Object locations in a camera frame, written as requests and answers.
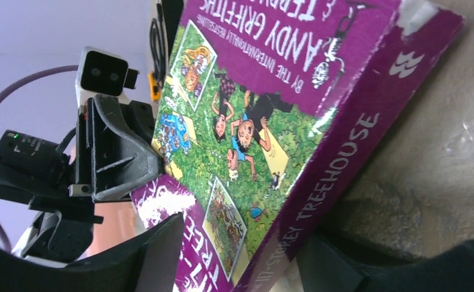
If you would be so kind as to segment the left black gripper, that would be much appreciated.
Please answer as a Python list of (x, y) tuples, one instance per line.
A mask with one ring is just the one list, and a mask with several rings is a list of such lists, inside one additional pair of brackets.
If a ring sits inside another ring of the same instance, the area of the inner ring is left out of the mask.
[(123, 201), (164, 174), (164, 160), (151, 146), (155, 118), (149, 103), (120, 103), (98, 94), (78, 110), (71, 197)]

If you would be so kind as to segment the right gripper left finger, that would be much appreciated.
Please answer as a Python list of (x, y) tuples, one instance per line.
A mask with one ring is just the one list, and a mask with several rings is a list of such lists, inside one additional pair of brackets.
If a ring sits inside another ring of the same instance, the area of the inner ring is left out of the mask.
[(63, 268), (0, 249), (0, 291), (172, 291), (183, 238), (181, 213)]

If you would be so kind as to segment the purple Treehouse book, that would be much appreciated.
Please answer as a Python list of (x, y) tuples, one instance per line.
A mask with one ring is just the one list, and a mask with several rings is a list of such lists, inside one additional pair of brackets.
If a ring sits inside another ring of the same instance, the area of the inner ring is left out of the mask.
[(182, 213), (172, 291), (268, 291), (347, 189), (463, 16), (430, 1), (187, 1), (133, 192)]

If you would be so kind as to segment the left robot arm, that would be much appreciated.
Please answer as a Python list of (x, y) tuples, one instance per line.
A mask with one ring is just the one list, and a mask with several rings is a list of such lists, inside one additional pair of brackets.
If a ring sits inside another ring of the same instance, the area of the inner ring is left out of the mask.
[(16, 131), (0, 140), (0, 199), (38, 212), (22, 257), (71, 263), (88, 248), (97, 203), (126, 202), (164, 173), (152, 149), (148, 103), (101, 94), (78, 110), (76, 127), (56, 144)]

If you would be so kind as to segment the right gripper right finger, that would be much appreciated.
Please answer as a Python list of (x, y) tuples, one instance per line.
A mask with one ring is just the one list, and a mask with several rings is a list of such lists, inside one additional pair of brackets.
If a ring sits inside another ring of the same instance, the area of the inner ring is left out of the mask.
[(474, 240), (409, 262), (321, 232), (296, 261), (305, 291), (474, 291)]

